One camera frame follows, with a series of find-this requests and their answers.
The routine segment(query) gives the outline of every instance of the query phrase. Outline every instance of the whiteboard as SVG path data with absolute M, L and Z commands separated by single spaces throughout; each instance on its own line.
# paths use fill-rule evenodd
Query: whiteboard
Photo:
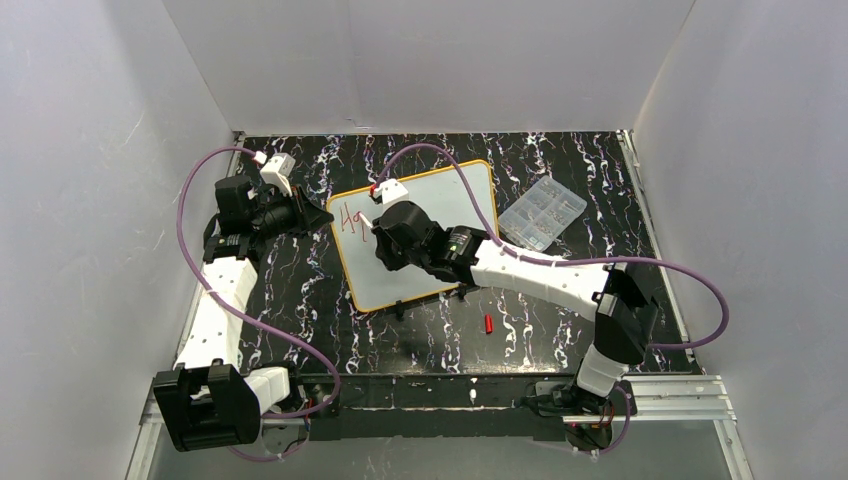
M 486 220 L 497 233 L 492 171 L 484 160 L 460 164 L 471 190 Z M 409 200 L 420 206 L 431 220 L 442 228 L 467 225 L 483 229 L 471 199 L 453 167 L 399 179 L 409 191 Z M 339 248 L 345 278 L 350 287 L 353 305 L 360 312 L 372 312 L 393 306 L 398 300 L 408 302 L 455 288 L 414 266 L 390 272 L 377 259 L 376 237 L 365 228 L 361 212 L 373 221 L 382 214 L 382 206 L 368 196 L 369 187 L 333 195 L 327 201 L 327 211 L 333 214 L 333 237 Z

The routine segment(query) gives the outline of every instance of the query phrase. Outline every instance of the red handwriting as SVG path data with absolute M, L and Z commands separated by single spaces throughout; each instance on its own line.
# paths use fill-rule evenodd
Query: red handwriting
M 345 231 L 345 229 L 344 229 L 345 225 L 349 225 L 350 226 L 350 233 L 356 234 L 356 226 L 355 226 L 356 222 L 362 221 L 362 219 L 360 218 L 360 215 L 359 215 L 360 213 L 362 213 L 362 212 L 356 212 L 351 217 L 350 209 L 348 209 L 348 207 L 347 207 L 347 202 L 345 202 L 345 204 L 344 204 L 344 209 L 339 208 L 339 216 L 342 218 L 342 231 L 343 232 Z M 359 230 L 362 232 L 362 243 L 365 243 L 366 242 L 366 239 L 365 239 L 366 228 L 365 228 L 365 226 L 360 225 Z

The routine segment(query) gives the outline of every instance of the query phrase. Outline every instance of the cable connector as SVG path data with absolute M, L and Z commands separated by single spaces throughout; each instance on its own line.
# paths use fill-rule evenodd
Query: cable connector
M 265 152 L 261 150 L 257 150 L 256 153 L 253 155 L 253 161 L 256 162 L 258 165 L 265 165 L 265 162 L 267 160 L 268 155 L 266 155 Z

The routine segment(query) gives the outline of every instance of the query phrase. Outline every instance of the gray floor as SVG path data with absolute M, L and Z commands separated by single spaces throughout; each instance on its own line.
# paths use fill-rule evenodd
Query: gray floor
M 625 480 L 730 474 L 707 421 L 634 422 L 619 448 L 597 462 L 520 438 L 384 438 L 314 442 L 283 463 L 254 464 L 223 449 L 178 453 L 163 429 L 150 478 Z

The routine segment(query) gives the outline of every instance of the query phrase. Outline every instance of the marble surface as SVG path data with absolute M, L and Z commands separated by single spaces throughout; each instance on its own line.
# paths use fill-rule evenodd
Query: marble surface
M 430 142 L 458 161 L 487 160 L 493 168 L 498 212 L 544 175 L 588 202 L 546 253 L 568 258 L 653 256 L 633 185 L 614 132 L 447 135 L 335 135 L 248 138 L 245 147 L 297 159 L 290 177 L 322 206 L 330 196 L 373 183 L 393 152 Z M 408 155 L 395 178 L 446 166 L 430 151 Z M 250 163 L 239 172 L 259 182 Z M 657 283 L 660 274 L 654 272 Z M 668 295 L 656 292 L 660 316 L 653 341 L 680 341 Z M 262 261 L 248 313 L 320 349 L 342 373 L 574 373 L 593 336 L 593 325 L 573 312 L 501 289 L 455 292 L 407 305 L 403 321 L 391 312 L 363 314 L 350 301 L 329 226 L 311 238 L 280 237 Z M 495 330 L 484 332 L 491 314 Z M 288 343 L 245 325 L 241 368 L 291 360 L 304 373 L 325 368 Z M 682 352 L 651 351 L 642 372 L 698 372 Z

